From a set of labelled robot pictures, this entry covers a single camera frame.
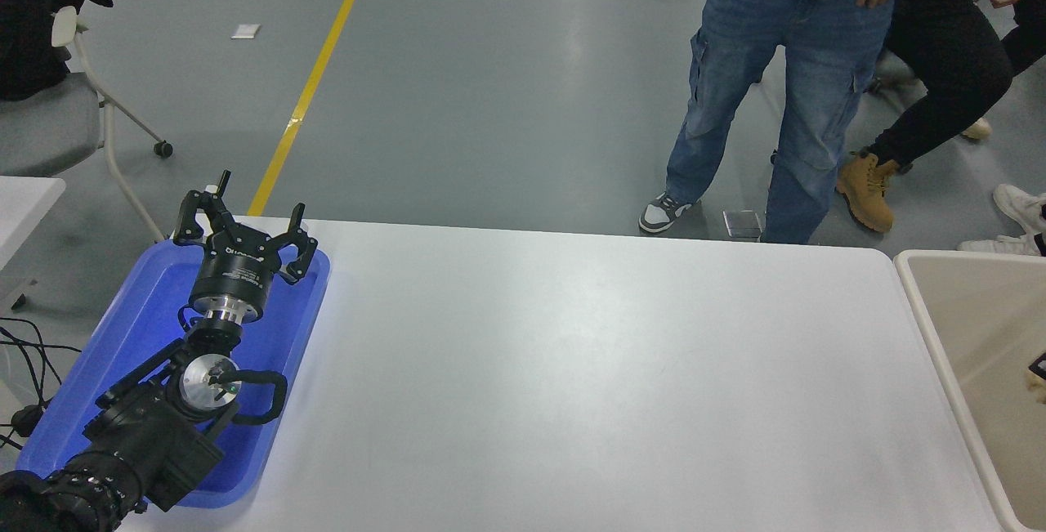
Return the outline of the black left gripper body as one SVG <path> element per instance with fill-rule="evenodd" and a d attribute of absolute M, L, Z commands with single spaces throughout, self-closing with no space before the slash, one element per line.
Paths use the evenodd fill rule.
<path fill-rule="evenodd" d="M 250 310 L 262 310 L 271 293 L 273 276 L 283 262 L 279 253 L 268 245 L 246 253 L 236 245 L 204 242 L 204 259 L 190 304 L 196 310 L 212 309 L 213 300 L 222 297 L 238 300 Z"/>

